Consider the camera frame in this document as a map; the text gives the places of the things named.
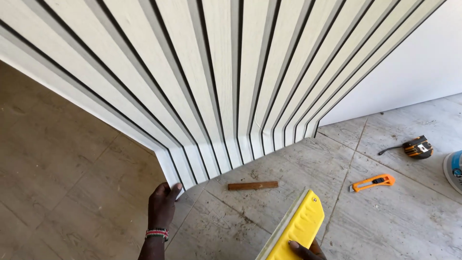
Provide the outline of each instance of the paint bucket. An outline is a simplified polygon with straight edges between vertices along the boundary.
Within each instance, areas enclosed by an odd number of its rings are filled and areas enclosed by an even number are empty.
[[[462,151],[446,156],[443,171],[451,186],[462,194]]]

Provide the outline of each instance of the hand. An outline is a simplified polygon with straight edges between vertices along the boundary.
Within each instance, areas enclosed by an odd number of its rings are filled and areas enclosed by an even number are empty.
[[[180,194],[181,188],[181,183],[175,184],[172,190],[166,182],[157,186],[156,190],[149,196],[148,229],[169,229],[175,213],[175,200]]]
[[[303,247],[296,241],[289,241],[289,247],[292,249],[292,252],[303,260],[327,260],[316,238],[313,240],[309,249]]]

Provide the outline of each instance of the red white beaded bracelet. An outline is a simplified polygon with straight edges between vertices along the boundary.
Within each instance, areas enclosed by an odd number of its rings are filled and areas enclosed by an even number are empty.
[[[152,236],[159,236],[165,239],[165,242],[169,240],[169,231],[166,229],[148,229],[146,230],[145,239]]]

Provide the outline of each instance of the small wood piece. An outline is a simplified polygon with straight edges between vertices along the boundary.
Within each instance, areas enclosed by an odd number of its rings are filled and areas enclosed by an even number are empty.
[[[277,181],[230,183],[230,184],[228,184],[228,190],[229,191],[266,189],[266,188],[277,188],[277,187],[279,187],[279,183]]]

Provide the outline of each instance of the yellow squeegee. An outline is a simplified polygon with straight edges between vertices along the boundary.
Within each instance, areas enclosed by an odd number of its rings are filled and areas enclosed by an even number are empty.
[[[318,196],[312,190],[305,189],[289,208],[256,259],[300,259],[287,242],[294,240],[309,248],[323,220],[324,211]]]

